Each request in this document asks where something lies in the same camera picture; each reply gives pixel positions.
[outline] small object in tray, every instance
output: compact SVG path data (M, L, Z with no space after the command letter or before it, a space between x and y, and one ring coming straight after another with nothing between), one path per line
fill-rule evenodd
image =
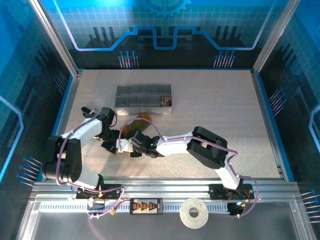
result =
M171 95L163 95L161 96L161 107L171 107Z

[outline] enclosure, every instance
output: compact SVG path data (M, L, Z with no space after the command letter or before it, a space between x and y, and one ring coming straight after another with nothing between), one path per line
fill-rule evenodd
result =
M3 1L3 239L318 238L319 11L316 0ZM114 129L147 112L164 136L196 126L221 136L239 153L236 171L257 179L257 205L240 220L210 211L203 228L186 228L179 207L210 204L208 185L221 183L213 169L186 153L112 154L93 138L81 151L92 172L168 209L88 219L72 188L41 174L47 139L82 123L82 107L115 110Z

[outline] wire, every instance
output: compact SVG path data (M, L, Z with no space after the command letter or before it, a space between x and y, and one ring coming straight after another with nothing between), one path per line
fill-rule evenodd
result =
M91 218L96 218L96 219L98 219L98 218L100 218L100 217L102 217L102 216L110 213L110 212L115 208L115 206L118 204L118 202L120 201L120 199L123 197L124 193L125 193L125 190L122 191L122 193L120 194L119 198L114 202L114 204L113 204L107 211L105 211L105 212L103 212L103 213L101 213L101 214L96 214L96 215L90 215L88 212L87 212L87 214L88 214Z
M234 157L236 157L238 155L238 152L235 151L235 150L232 150L232 149L229 149L229 148L226 148L226 147L223 147L223 146L219 146L215 143L212 143L210 141L207 141L207 140L204 140L202 138L199 138L199 137L196 137L196 136L184 136L184 137L176 137L176 138L170 138L170 139L165 139L159 129L156 127L156 125L154 125L151 121L145 119L145 118L141 118L141 117L136 117L136 118L133 118L131 120L128 120L126 123L124 123L124 125L121 127L120 129L120 133L119 133L119 137L118 137L118 145L119 145L119 150L120 152L122 151L122 148L121 148L121 134L122 134L122 131L124 129L124 127L130 123L132 123L134 120L143 120L143 121L146 121L148 123L150 123L154 129L156 130L156 132L158 133L158 136L164 140L165 142L175 142L175 141L181 141L181 140L187 140L187 139L193 139L193 140L197 140L197 141L200 141L202 143L205 143L209 146L212 146L214 148L217 148L217 149L220 149L220 150L223 150L225 152L229 152L229 153L233 153L228 159L227 159L227 164L229 164L229 167L230 167L230 170L231 172L238 178L243 178L243 179L250 179L254 182L255 184L255 188L256 188L256 195L255 195L255 198L254 198L254 201L253 201L253 204L252 206L249 208L248 211L246 211L245 213L242 213L240 216L238 216L238 218L240 217L244 217L245 215L247 215L248 213L251 212L251 210L255 207L255 205L257 204L257 201L258 201L258 198L259 198L259 186L258 186L258 183L257 181L251 177L251 176L241 176L239 174L236 173L235 169L232 167L232 164L231 164L231 159L233 159Z
M130 200L123 200L123 201L119 202L118 205L115 206L113 210L116 211L121 204L124 204L126 202L130 202Z
M68 184L67 182L60 182L59 180L59 172L60 172L60 165L61 165L61 159L62 159L62 154L64 153L64 149L65 149L65 146L67 144L67 141L69 140L69 138L71 138L71 136L73 134L75 134L76 131L78 131L80 128L82 128L83 126L85 126L86 124L89 124L91 123L93 120L95 120L97 118L97 114L90 118L88 121L84 121L83 123L81 123L79 126L77 126L75 129L73 129L69 134L68 136L64 139L62 145L61 145L61 148L60 148L60 151L59 151L59 156L58 156L58 159L57 159L57 163L56 163L56 169L55 169L55 180L56 180L56 184L58 184L59 186L64 186L66 184Z
M64 185L70 185L72 187L75 187L75 188L81 188L83 191L87 191L87 192L91 192L91 193L96 193L96 194L101 194L101 193L109 193L109 192L113 192L113 191L116 191L116 190L121 190L121 194L119 196L119 198L115 201L115 203L111 206L110 209L108 209L106 212L100 214L100 215L97 215L96 218L99 218L107 213L109 213L114 207L115 205L120 201L120 199L123 197L123 195L125 194L125 188L123 186L119 186L119 187L114 187L114 188L110 188L110 189L106 189L106 190L95 190L95 189L90 189L90 188L87 188L87 187L84 187L84 186L80 186L80 185L77 185L77 184L74 184L72 182L60 182L59 180L59 172L60 172L60 165L61 165L61 160L62 160L62 154L64 152L64 149L65 149L65 146L66 146L66 143L67 141L69 140L69 138L74 135L76 133L76 131L78 131L80 128L82 128L83 126L85 126L86 124L89 124L90 122L92 122L93 120L95 120L97 118L97 114L90 118L88 121L84 121L82 124L80 124L79 126L77 126L75 129L73 129L69 134L68 136L64 139L62 145L61 145L61 148L60 148L60 151L59 151L59 156L58 156L58 159L57 159L57 163L56 163L56 169L55 169L55 180L56 180L56 183L59 185L59 186L64 186Z
M117 125L117 123L118 123L118 115L117 115L117 113L115 112L115 124L109 126L109 128L114 127L115 125Z

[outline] blue light strip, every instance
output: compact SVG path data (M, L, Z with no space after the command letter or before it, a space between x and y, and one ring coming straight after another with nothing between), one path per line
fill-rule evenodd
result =
M272 128L274 130L275 138L276 138L279 150L280 150L280 154L282 156L282 161L283 161L283 165L284 165L286 174L288 176L288 180L289 180L289 182L294 182L295 181L294 175L293 175L293 173L291 171L291 167L290 167L290 163L289 163L286 151L285 151L285 147L284 147L284 144L282 143L281 136L280 136L280 133L279 133L279 130L278 130L278 127L277 127L276 119L275 119L275 117L274 117L274 115L272 113L272 109L271 109L271 106L269 104L268 95L267 95L264 83L262 82L262 78L260 76L260 73L258 73L257 79L258 79L258 82L259 82L259 86L258 87L261 88L261 92L262 92L262 95L263 95L263 98L264 98L264 101L265 101L265 105L266 105L267 111L268 111L269 116L270 116L271 125L272 125Z
M265 29L265 26L270 18L270 15L272 13L272 10L274 9L275 5L276 5L277 0L273 1L273 4L271 6L271 8L269 9L268 14L265 17L265 20L260 28L260 31L258 33L258 35L255 38L255 41L252 45L252 47L220 47L218 46L218 44L209 36L209 34L205 31L197 31L196 30L196 26L177 26L174 28L173 31L173 46L157 46L157 32L156 29L153 26L135 26L133 27L133 31L127 31L124 34L121 35L121 37L111 46L111 47L101 47L101 48L79 48L69 27L68 24L56 2L56 0L53 0L53 3L56 7L56 10L63 22L63 25L72 41L72 44L74 46L74 48L80 52L92 52L92 51L113 51L120 43L121 41L127 37L127 36L134 36L134 35L138 35L138 30L151 30L152 31L152 37L153 37L153 47L156 50L174 50L177 47L177 40L178 40L178 30L192 30L192 34L194 35L203 35L217 50L235 50L235 51L251 51L253 49L256 48L258 41L261 37L262 32Z
M22 134L22 132L24 130L24 122L22 120L21 112L15 106L13 106L10 102L5 100L2 96L0 96L0 101L3 102L8 108L10 108L15 114L17 114L17 116L19 118L19 124L20 124L19 131L18 131L18 133L17 133L17 135L16 135L16 137L14 139L14 142L12 144L10 152L9 152L8 156L6 157L4 165L3 165L2 169L1 169L1 172L0 172L0 183L1 183L2 179L4 178L5 173L7 171L8 165L9 165L9 163L11 161L11 158L12 158L12 156L14 154L14 151L15 151L15 149L17 147L17 144L18 144L18 141L19 141L19 139L21 137L21 134Z
M318 140L318 138L317 138L317 135L316 135L316 132L315 132L314 128L312 127L312 124L313 124L314 118L315 118L315 114L316 114L317 112L319 112L319 111L320 111L320 104L319 104L318 106L316 106L316 107L312 110L312 112L311 112L311 114L310 114L309 130L310 130L310 133L311 133L312 138L313 138L313 140L314 140L314 143L315 143L315 145L316 145L316 147L318 148L318 151L319 151L319 153L320 153L320 142L319 142L319 140Z
M66 105L66 101L67 101L67 97L68 97L68 93L70 91L70 87L71 87L72 81L73 81L73 76L70 74L70 77L69 77L69 80L68 80L68 84L66 86L66 89L65 89L65 92L64 92L64 95L63 95L63 99L62 99L62 102L61 102L61 105L60 105L59 113L58 113L58 116L56 117L56 121L55 121L53 130L52 130L52 134L51 134L52 136L55 136L57 134L58 127L59 127L59 124L60 124L60 121L61 121L62 113L63 113L65 105Z

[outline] circuit board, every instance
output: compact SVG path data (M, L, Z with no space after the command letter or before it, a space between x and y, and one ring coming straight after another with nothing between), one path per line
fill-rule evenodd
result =
M131 198L130 214L162 214L162 198Z

